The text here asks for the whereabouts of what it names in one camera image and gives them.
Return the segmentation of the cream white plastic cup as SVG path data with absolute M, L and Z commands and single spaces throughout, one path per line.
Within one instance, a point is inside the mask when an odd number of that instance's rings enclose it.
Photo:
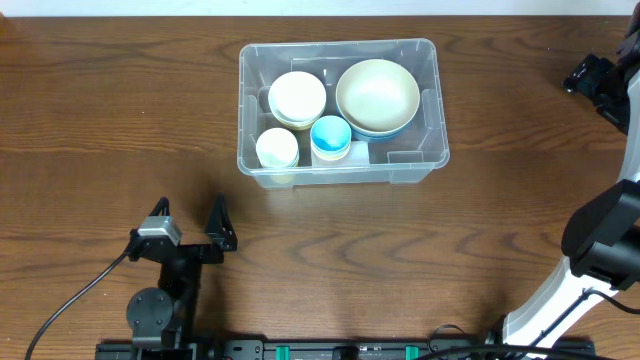
M 299 158 L 299 145 L 292 132 L 285 128 L 271 128 L 263 132 L 256 142 L 258 159 Z

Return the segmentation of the yellow plastic cup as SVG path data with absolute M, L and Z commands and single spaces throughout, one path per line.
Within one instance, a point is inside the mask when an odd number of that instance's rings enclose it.
M 287 185 L 291 184 L 295 180 L 295 174 L 290 172 L 271 174 L 270 178 L 278 185 Z
M 320 149 L 317 149 L 315 147 L 312 148 L 312 152 L 314 154 L 324 154 L 325 156 L 337 156 L 337 155 L 342 155 L 342 154 L 348 154 L 349 149 L 346 149 L 345 151 L 341 151 L 341 152 L 324 152 L 321 151 Z

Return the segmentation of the light blue plastic cup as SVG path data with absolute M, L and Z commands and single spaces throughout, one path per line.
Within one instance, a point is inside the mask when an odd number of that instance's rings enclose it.
M 320 151 L 338 153 L 351 142 L 352 131 L 346 120 L 339 116 L 323 116 L 316 120 L 310 131 L 312 144 Z

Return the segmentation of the white small bowl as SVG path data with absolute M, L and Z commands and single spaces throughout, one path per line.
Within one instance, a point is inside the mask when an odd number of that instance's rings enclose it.
M 277 104 L 316 104 L 325 106 L 327 93 L 324 84 L 314 75 L 292 71 L 278 77 L 271 85 L 268 102 Z

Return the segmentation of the dark blue bowl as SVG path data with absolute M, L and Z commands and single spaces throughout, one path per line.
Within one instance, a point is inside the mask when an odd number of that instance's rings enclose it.
M 351 128 L 352 135 L 365 142 L 387 142 L 405 131 L 414 118 L 394 116 L 393 114 L 374 115 L 357 120 L 351 114 L 340 112 L 339 115 Z

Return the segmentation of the large beige bowl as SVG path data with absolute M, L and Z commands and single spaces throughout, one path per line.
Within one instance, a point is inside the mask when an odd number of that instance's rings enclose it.
M 357 120 L 374 115 L 393 114 L 411 118 L 421 103 L 415 78 L 403 66 L 384 59 L 369 59 L 349 67 L 340 77 L 335 91 L 340 112 Z

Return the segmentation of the mint green plastic cup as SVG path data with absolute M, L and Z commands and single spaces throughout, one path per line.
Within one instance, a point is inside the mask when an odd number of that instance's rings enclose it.
M 263 168 L 267 169 L 283 169 L 283 168 L 292 168 L 298 165 L 299 158 L 296 157 L 294 159 L 279 159 L 279 158 L 266 158 L 260 159 L 260 165 Z

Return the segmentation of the pink plastic cup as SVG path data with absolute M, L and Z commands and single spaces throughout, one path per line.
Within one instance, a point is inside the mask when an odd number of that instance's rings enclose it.
M 321 161 L 326 161 L 326 162 L 335 162 L 335 161 L 339 161 L 343 158 L 346 157 L 346 154 L 342 154 L 342 155 L 337 155 L 337 156 L 325 156 L 324 154 L 315 154 L 316 158 L 321 160 Z

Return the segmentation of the yellow small bowl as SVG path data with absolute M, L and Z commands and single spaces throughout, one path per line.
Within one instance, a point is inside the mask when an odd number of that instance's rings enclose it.
M 302 130 L 310 129 L 315 123 L 315 121 L 312 120 L 309 122 L 289 122 L 285 120 L 280 120 L 280 123 L 290 130 L 302 131 Z

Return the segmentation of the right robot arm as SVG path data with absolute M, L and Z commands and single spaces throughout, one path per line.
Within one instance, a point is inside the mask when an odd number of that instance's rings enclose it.
M 561 240 L 563 256 L 541 287 L 490 332 L 486 359 L 574 359 L 585 348 L 560 337 L 601 301 L 639 281 L 639 16 L 632 15 L 617 61 L 588 55 L 564 80 L 627 137 L 615 185 L 579 208 Z

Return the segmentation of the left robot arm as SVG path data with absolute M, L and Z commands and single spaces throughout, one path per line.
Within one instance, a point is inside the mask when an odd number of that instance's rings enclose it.
M 130 261 L 150 260 L 161 265 L 158 285 L 137 292 L 126 317 L 132 343 L 145 350 L 178 349 L 191 337 L 199 296 L 202 267 L 224 262 L 237 249 L 225 198 L 216 197 L 204 233 L 205 244 L 181 243 L 182 232 L 161 198 L 142 224 L 131 231 L 125 252 Z

